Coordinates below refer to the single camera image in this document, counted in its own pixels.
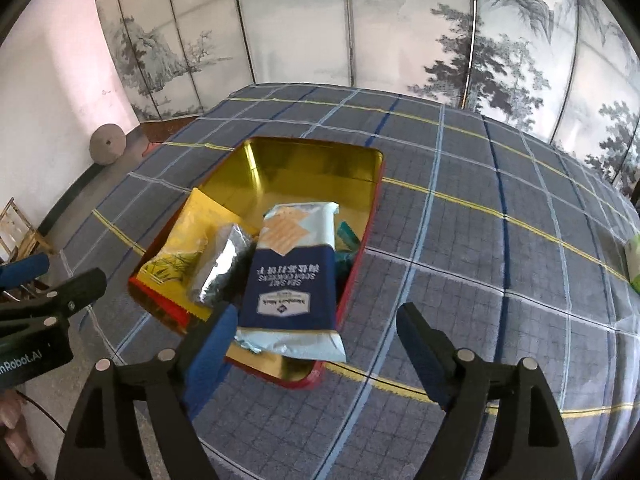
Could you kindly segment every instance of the yellow snack bag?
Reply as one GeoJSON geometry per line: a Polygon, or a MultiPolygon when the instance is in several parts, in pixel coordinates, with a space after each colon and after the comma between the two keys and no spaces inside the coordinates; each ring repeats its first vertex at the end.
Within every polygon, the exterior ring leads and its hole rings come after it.
{"type": "Polygon", "coordinates": [[[208,241],[215,238],[220,227],[230,223],[240,225],[251,236],[258,233],[258,229],[247,225],[238,215],[199,189],[193,189],[164,246],[141,267],[138,279],[184,310],[206,320],[210,309],[189,300],[187,281],[208,241]]]}

